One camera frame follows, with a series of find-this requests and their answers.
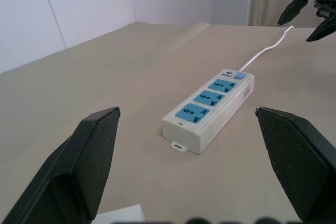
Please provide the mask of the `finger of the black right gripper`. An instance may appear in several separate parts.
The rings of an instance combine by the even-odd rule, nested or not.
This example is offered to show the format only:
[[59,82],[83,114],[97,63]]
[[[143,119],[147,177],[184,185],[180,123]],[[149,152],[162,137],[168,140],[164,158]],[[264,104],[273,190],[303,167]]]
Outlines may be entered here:
[[332,15],[323,21],[307,38],[307,42],[320,40],[336,31],[336,15]]
[[292,21],[307,5],[309,0],[293,0],[280,15],[277,26],[282,26]]

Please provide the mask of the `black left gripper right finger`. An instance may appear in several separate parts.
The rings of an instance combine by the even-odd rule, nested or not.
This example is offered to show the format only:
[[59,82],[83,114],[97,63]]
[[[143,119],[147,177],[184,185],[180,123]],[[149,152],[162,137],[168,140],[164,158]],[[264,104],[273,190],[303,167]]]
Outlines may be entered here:
[[303,223],[336,224],[336,148],[306,119],[258,107],[273,171]]

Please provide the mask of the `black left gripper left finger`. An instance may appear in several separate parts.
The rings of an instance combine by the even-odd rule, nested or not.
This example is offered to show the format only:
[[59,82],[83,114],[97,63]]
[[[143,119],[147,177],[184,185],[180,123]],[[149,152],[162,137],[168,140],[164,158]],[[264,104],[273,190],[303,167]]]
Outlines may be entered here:
[[81,120],[2,224],[91,224],[109,177],[119,118],[119,107],[112,107]]

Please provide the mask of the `white power strip blue sockets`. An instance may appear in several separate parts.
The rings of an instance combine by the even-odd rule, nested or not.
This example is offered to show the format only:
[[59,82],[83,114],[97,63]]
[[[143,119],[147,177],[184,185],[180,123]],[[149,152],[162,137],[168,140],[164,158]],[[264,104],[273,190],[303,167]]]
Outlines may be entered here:
[[171,147],[200,154],[254,90],[251,73],[224,69],[161,119]]

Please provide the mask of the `white paper piece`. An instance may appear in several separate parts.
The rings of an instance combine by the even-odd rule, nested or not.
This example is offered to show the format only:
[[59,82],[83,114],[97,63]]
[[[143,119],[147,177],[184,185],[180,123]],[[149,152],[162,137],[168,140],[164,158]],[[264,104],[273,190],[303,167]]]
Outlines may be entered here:
[[98,214],[91,224],[144,223],[140,204]]

